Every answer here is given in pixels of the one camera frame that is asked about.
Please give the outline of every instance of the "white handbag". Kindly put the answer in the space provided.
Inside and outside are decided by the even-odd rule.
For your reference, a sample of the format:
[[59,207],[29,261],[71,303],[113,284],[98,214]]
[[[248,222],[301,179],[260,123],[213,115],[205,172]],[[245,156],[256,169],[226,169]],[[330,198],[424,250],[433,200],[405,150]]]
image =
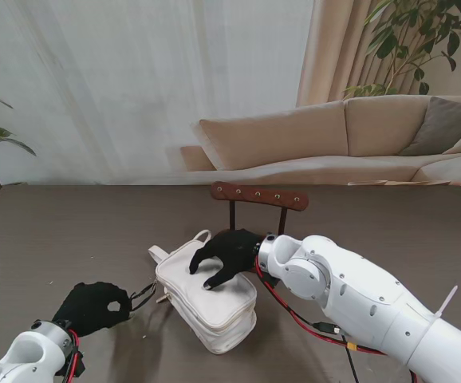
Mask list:
[[149,254],[158,263],[156,278],[164,285],[166,298],[212,353],[221,354],[237,346],[255,327],[255,286],[238,274],[213,290],[204,282],[222,266],[219,259],[206,259],[190,275],[189,265],[195,252],[211,239],[208,230],[168,254],[157,246]]

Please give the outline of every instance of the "sheer curtain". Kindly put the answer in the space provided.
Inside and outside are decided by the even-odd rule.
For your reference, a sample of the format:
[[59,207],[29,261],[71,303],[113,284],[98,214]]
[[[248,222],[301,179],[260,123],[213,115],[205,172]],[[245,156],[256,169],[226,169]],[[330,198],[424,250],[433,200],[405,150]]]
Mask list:
[[0,0],[4,182],[177,170],[199,118],[293,108],[312,0]]

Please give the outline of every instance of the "sofa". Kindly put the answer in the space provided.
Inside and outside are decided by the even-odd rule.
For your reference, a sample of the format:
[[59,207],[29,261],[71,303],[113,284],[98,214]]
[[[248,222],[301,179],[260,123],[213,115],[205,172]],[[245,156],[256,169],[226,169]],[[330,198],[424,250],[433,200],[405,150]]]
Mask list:
[[[461,102],[461,96],[441,97]],[[181,148],[195,183],[461,182],[461,140],[442,154],[398,156],[424,122],[429,96],[353,98],[267,116],[201,120]]]

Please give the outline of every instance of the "black glove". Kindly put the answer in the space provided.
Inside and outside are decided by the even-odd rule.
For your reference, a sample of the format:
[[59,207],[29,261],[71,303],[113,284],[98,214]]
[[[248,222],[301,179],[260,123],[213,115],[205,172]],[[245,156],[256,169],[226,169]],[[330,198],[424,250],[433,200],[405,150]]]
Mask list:
[[237,273],[254,267],[254,248],[264,239],[245,229],[224,231],[198,249],[190,262],[190,274],[194,274],[204,259],[218,257],[223,268],[204,283],[204,288],[213,289],[231,280]]
[[[112,302],[120,304],[118,311],[108,309]],[[53,322],[70,321],[69,328],[79,337],[84,337],[105,327],[109,329],[127,321],[131,311],[132,300],[125,290],[106,282],[92,285],[78,283],[53,317]]]

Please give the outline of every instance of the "gray table surface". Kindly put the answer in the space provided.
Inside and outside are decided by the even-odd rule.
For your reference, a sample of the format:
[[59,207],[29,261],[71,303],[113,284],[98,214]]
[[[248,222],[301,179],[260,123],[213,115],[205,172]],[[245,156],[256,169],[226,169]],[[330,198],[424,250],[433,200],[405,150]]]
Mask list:
[[[461,188],[296,187],[306,211],[286,234],[326,235],[393,273],[430,309],[459,284],[444,318],[461,329]],[[238,227],[275,231],[279,210],[238,204]],[[129,293],[154,279],[147,249],[174,250],[202,229],[228,225],[209,187],[7,188],[0,195],[0,357],[37,318],[51,319],[78,282],[113,282]],[[210,354],[169,304],[153,300],[128,322],[81,339],[83,382],[352,382],[345,351],[311,337],[257,278],[258,323],[237,348]],[[313,320],[321,310],[280,294]],[[387,357],[353,353],[361,381],[409,381]]]

